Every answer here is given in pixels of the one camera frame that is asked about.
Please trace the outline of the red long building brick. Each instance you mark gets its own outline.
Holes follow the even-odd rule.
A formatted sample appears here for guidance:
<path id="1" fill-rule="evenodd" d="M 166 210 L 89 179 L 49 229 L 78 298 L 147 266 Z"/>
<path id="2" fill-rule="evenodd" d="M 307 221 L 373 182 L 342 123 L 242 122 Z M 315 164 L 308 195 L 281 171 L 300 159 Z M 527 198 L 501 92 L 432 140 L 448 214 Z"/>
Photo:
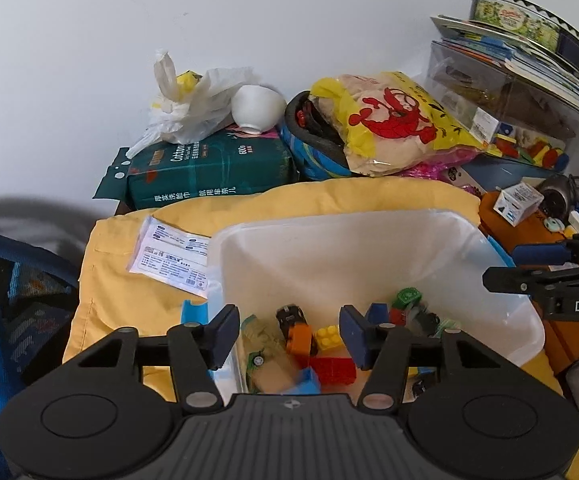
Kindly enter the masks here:
<path id="1" fill-rule="evenodd" d="M 312 368 L 325 387 L 351 386 L 357 380 L 357 367 L 351 358 L 309 356 L 306 367 Z"/>

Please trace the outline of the yellow quilted blanket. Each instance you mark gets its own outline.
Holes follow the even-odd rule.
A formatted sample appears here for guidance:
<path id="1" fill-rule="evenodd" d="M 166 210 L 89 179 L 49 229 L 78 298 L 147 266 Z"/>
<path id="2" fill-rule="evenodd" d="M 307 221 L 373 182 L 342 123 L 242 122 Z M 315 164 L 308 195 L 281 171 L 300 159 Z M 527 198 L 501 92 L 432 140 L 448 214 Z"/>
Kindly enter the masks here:
<path id="1" fill-rule="evenodd" d="M 475 196 L 439 181 L 399 177 L 296 183 L 256 195 L 193 198 L 100 220 L 85 248 L 80 304 L 65 357 L 73 358 L 122 326 L 133 326 L 143 336 L 162 335 L 180 321 L 184 301 L 199 300 L 128 271 L 138 232 L 148 216 L 186 232 L 213 236 L 241 223 L 286 224 L 303 217 L 427 209 L 449 210 L 472 224 L 479 222 Z M 378 287 L 371 284 L 370 269 L 360 261 L 373 235 L 367 228 L 353 229 L 343 240 L 342 257 L 326 255 L 330 239 L 322 236 L 305 249 L 294 243 L 268 243 L 272 260 L 262 266 L 235 258 L 233 266 L 242 275 L 236 289 L 249 297 L 240 312 L 257 315 L 276 330 L 276 310 L 298 304 L 312 330 L 317 330 L 336 324 L 343 304 L 365 310 L 373 301 L 393 299 L 398 289 L 409 284 L 403 274 L 389 272 L 388 285 Z"/>

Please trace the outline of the stack of children books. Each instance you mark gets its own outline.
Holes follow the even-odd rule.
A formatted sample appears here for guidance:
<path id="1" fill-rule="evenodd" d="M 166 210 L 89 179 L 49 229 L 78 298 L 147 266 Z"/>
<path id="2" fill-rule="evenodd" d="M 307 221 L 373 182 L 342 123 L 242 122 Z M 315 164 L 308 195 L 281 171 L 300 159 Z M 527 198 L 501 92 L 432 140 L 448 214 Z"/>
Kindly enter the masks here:
<path id="1" fill-rule="evenodd" d="M 503 68 L 579 110 L 579 79 L 543 49 L 535 48 L 528 40 L 458 18 L 438 15 L 431 21 L 445 47 Z"/>

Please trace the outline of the white plastic storage bin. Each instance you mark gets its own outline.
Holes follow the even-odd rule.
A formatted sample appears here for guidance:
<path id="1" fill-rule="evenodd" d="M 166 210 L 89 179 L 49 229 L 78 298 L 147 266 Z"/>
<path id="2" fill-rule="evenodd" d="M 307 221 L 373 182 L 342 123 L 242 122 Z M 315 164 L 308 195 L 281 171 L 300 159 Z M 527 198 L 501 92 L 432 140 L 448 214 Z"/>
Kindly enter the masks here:
<path id="1" fill-rule="evenodd" d="M 235 304 L 276 333 L 276 310 L 295 304 L 321 328 L 337 323 L 345 304 L 365 312 L 415 287 L 440 318 L 523 366 L 542 351 L 544 329 L 527 297 L 483 287 L 483 273 L 503 263 L 477 226 L 449 210 L 241 223 L 211 237 L 209 313 Z"/>

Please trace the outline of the green toy race car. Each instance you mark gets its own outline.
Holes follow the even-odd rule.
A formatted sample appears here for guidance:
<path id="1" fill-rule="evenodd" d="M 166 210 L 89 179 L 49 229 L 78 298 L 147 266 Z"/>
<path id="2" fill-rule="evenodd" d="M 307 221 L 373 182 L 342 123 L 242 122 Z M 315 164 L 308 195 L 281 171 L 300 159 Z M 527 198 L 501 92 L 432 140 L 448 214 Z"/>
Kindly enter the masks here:
<path id="1" fill-rule="evenodd" d="M 416 287 L 405 287 L 397 292 L 391 301 L 390 308 L 393 310 L 406 311 L 416 307 L 422 301 L 423 295 Z"/>

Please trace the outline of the blue baby stroller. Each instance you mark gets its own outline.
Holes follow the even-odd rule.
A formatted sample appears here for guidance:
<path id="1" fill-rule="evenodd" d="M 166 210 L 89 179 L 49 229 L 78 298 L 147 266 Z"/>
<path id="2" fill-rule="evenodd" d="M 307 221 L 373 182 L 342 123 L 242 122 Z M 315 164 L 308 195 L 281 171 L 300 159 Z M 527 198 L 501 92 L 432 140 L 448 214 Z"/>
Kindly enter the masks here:
<path id="1" fill-rule="evenodd" d="M 79 275 L 64 258 L 0 235 L 0 414 L 15 394 L 62 362 Z M 0 451 L 0 479 L 9 477 Z"/>

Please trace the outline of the orange cardboard box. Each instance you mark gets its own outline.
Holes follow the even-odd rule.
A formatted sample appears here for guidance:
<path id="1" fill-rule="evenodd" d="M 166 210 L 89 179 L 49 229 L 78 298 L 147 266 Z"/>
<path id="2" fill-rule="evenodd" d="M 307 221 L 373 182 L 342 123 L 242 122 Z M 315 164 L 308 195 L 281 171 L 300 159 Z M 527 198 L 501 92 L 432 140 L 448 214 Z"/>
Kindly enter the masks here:
<path id="1" fill-rule="evenodd" d="M 503 252 L 511 258 L 511 252 L 517 245 L 565 243 L 572 237 L 551 233 L 544 226 L 544 215 L 535 212 L 518 226 L 511 226 L 494 210 L 499 194 L 490 192 L 480 200 L 480 226 L 487 234 L 502 245 Z M 541 269 L 550 272 L 555 281 L 555 272 L 574 268 L 575 265 L 565 263 L 561 266 L 517 266 L 513 268 Z M 574 362 L 579 360 L 579 322 L 556 321 L 549 317 L 554 292 L 539 292 L 539 294 L 520 294 L 529 297 L 535 304 L 545 329 L 544 351 L 555 373 L 562 373 Z"/>

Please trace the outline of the yellow small building brick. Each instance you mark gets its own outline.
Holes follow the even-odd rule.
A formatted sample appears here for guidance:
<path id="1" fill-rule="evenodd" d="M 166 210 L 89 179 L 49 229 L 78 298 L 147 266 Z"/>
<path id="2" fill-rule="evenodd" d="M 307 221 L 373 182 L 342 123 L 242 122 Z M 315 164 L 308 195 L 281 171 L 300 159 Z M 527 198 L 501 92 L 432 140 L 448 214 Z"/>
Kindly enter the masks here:
<path id="1" fill-rule="evenodd" d="M 337 350 L 344 345 L 337 325 L 318 328 L 314 333 L 314 337 L 320 352 Z"/>

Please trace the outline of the round cookie tin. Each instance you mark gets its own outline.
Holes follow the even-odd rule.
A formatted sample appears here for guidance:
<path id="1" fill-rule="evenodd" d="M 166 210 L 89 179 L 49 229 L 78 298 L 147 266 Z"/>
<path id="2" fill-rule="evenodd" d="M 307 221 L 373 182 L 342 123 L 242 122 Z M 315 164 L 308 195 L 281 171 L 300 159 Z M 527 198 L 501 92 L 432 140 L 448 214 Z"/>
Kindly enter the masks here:
<path id="1" fill-rule="evenodd" d="M 472 22 L 520 36 L 547 50 L 579 78 L 579 30 L 529 0 L 472 0 Z"/>

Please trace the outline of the olive toy vehicle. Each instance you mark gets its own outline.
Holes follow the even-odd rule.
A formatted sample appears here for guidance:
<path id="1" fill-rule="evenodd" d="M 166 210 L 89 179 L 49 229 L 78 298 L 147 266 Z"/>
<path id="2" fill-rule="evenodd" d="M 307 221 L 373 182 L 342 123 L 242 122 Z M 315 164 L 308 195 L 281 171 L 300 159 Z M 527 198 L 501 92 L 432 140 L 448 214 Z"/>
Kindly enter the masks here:
<path id="1" fill-rule="evenodd" d="M 240 326 L 250 393 L 283 393 L 298 384 L 299 370 L 270 327 L 250 315 Z"/>

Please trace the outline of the white small carton box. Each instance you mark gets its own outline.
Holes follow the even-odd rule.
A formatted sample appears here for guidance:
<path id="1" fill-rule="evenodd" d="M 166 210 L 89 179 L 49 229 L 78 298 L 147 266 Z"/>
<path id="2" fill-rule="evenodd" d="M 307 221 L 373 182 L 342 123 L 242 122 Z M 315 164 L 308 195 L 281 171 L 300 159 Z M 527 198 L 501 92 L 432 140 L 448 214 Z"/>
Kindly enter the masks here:
<path id="1" fill-rule="evenodd" d="M 499 193 L 493 210 L 511 226 L 518 226 L 543 202 L 544 196 L 533 186 L 519 182 Z"/>

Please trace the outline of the yellow red snack bag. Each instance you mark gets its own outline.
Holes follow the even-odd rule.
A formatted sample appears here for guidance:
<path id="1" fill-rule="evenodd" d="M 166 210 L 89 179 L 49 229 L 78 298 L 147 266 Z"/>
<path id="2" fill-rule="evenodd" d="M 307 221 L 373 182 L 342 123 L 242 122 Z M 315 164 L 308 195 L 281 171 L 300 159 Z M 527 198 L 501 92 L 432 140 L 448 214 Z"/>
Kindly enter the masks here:
<path id="1" fill-rule="evenodd" d="M 354 174 L 399 174 L 419 164 L 454 165 L 486 142 L 401 72 L 344 74 L 312 84 L 309 98 L 343 141 Z"/>

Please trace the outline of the white ceramic bowl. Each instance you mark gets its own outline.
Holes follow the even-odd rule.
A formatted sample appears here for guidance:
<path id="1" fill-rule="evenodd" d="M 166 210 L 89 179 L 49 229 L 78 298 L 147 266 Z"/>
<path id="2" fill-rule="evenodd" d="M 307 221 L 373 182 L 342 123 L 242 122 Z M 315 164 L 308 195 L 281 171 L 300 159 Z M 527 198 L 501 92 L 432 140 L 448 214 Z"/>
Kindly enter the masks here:
<path id="1" fill-rule="evenodd" d="M 285 108 L 286 101 L 280 93 L 257 84 L 240 87 L 231 101 L 235 124 L 251 134 L 272 129 L 283 117 Z"/>

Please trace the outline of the clear plastic toy box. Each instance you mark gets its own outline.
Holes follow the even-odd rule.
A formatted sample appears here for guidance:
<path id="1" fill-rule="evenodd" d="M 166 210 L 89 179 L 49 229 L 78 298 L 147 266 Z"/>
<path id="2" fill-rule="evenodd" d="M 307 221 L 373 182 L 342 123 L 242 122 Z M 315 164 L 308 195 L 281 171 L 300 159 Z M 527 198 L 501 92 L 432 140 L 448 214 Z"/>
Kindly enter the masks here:
<path id="1" fill-rule="evenodd" d="M 500 61 L 449 41 L 431 44 L 426 90 L 493 156 L 562 171 L 579 134 L 579 103 Z"/>

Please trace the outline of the dark striped toy car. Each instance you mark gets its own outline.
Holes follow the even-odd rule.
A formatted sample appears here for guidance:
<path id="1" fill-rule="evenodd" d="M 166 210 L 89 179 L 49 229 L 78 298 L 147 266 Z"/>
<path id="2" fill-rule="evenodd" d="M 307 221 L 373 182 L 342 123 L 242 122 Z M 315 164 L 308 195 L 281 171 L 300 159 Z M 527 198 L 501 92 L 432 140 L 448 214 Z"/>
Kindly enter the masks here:
<path id="1" fill-rule="evenodd" d="M 281 307 L 276 311 L 275 317 L 285 340 L 288 339 L 291 327 L 296 324 L 307 324 L 303 310 L 295 304 L 288 304 L 288 306 Z"/>

